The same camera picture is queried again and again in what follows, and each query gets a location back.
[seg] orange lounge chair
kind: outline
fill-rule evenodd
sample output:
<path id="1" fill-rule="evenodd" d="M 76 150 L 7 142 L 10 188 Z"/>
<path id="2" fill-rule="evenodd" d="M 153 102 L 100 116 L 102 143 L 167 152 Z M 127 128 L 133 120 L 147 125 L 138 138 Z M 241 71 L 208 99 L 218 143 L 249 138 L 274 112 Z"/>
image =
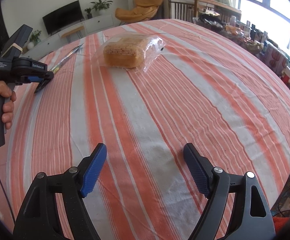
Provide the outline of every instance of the orange lounge chair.
<path id="1" fill-rule="evenodd" d="M 148 21 L 155 16 L 163 0 L 135 0 L 136 7 L 133 10 L 117 8 L 115 17 L 121 23 L 136 23 Z"/>

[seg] black tv screen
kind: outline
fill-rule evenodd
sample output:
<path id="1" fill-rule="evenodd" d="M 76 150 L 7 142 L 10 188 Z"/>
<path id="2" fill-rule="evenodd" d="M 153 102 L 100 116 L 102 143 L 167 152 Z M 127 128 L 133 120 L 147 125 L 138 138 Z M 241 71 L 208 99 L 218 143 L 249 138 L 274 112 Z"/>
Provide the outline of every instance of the black tv screen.
<path id="1" fill-rule="evenodd" d="M 59 31 L 62 27 L 83 19 L 79 1 L 65 5 L 43 17 L 48 34 Z"/>

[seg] green object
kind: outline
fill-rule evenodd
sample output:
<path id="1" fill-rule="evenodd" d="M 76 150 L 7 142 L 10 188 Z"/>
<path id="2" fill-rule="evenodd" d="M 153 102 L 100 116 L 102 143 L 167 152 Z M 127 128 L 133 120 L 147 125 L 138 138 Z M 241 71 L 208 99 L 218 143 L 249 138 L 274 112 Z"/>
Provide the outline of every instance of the green object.
<path id="1" fill-rule="evenodd" d="M 98 2 L 90 2 L 92 4 L 94 4 L 94 6 L 92 7 L 92 9 L 95 9 L 95 11 L 100 11 L 100 10 L 107 10 L 113 1 L 102 1 L 102 0 L 98 0 Z"/>
<path id="2" fill-rule="evenodd" d="M 29 41 L 32 41 L 36 46 L 37 43 L 40 42 L 40 39 L 39 39 L 40 34 L 41 34 L 41 31 L 39 30 L 32 32 L 32 34 L 30 35 Z"/>
<path id="3" fill-rule="evenodd" d="M 86 8 L 84 11 L 85 11 L 87 14 L 90 14 L 90 12 L 91 12 L 91 8 Z"/>

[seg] transparent plastic bag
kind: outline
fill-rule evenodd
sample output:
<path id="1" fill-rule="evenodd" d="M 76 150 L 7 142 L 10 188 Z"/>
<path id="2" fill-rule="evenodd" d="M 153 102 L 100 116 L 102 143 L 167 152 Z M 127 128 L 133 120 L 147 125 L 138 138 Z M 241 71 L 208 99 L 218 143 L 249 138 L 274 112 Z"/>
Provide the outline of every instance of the transparent plastic bag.
<path id="1" fill-rule="evenodd" d="M 146 72 L 165 45 L 156 35 L 124 32 L 107 40 L 95 56 L 106 67 L 136 68 Z"/>

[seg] white vase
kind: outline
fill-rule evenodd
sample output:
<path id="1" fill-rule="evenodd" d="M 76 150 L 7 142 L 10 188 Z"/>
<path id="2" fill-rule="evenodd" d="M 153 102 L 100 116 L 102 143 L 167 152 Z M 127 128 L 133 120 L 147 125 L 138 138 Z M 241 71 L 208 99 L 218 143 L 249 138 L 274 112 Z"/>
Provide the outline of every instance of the white vase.
<path id="1" fill-rule="evenodd" d="M 27 49 L 31 50 L 34 46 L 35 46 L 35 44 L 31 41 L 27 44 Z"/>

